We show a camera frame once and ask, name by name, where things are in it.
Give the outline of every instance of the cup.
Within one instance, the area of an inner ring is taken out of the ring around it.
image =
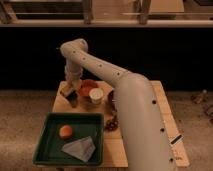
[[[104,92],[101,88],[93,88],[89,92],[89,97],[93,104],[100,104],[103,98]]]

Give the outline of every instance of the red object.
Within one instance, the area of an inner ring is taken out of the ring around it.
[[[61,139],[68,139],[72,136],[72,134],[73,134],[73,129],[71,126],[64,125],[60,128],[59,136],[61,137]]]
[[[98,88],[98,84],[92,79],[86,79],[82,81],[81,88],[78,93],[82,97],[89,97],[89,92],[93,88]]]

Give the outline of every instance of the orange bowl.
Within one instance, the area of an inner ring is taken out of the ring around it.
[[[92,79],[86,79],[82,81],[81,88],[78,93],[82,97],[89,97],[89,92],[93,88],[98,88],[98,84]]]

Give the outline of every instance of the orange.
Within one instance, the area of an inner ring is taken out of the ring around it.
[[[59,136],[61,139],[68,139],[72,136],[73,129],[70,125],[64,125],[59,130]]]

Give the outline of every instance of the green tray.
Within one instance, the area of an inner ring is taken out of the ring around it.
[[[34,153],[36,165],[98,166],[103,156],[103,115],[100,113],[49,113]],[[71,125],[73,135],[68,140],[59,137],[62,125]],[[64,144],[91,136],[96,147],[88,162],[83,162],[61,151]]]

